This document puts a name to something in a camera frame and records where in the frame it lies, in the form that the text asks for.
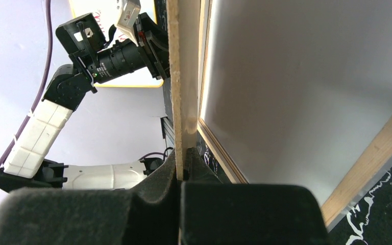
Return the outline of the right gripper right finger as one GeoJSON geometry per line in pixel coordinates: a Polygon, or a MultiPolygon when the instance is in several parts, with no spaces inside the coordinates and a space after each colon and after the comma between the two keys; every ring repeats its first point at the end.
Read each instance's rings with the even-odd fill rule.
{"type": "Polygon", "coordinates": [[[197,149],[186,152],[182,244],[329,244],[319,205],[297,185],[222,183],[197,149]]]}

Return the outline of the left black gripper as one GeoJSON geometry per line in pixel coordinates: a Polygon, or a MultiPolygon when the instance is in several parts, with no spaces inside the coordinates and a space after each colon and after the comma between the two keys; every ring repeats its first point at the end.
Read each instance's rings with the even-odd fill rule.
{"type": "Polygon", "coordinates": [[[131,40],[116,41],[111,48],[97,53],[99,65],[91,63],[91,74],[95,83],[103,84],[113,79],[147,68],[152,78],[170,78],[167,32],[147,31],[143,34],[143,46],[131,40]]]}

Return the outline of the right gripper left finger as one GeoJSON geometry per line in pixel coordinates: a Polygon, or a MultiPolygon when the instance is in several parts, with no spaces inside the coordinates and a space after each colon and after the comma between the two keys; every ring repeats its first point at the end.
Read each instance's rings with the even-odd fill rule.
{"type": "Polygon", "coordinates": [[[22,188],[0,204],[0,244],[177,244],[175,153],[128,190],[22,188]]]}

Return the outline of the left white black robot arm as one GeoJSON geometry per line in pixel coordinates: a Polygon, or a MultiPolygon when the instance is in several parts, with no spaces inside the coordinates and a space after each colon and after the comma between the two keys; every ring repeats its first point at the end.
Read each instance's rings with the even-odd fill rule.
{"type": "Polygon", "coordinates": [[[147,68],[155,79],[169,72],[167,32],[146,13],[129,25],[135,39],[106,38],[93,14],[61,24],[56,36],[71,63],[60,66],[0,168],[0,189],[130,189],[160,167],[164,159],[141,157],[115,165],[76,166],[47,160],[51,146],[95,84],[147,68]]]}

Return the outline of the brown fibreboard backing board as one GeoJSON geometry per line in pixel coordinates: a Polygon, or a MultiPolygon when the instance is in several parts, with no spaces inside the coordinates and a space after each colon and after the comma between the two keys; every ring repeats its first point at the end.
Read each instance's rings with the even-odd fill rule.
{"type": "Polygon", "coordinates": [[[171,103],[177,179],[186,179],[187,150],[196,145],[200,1],[167,1],[171,103]]]}

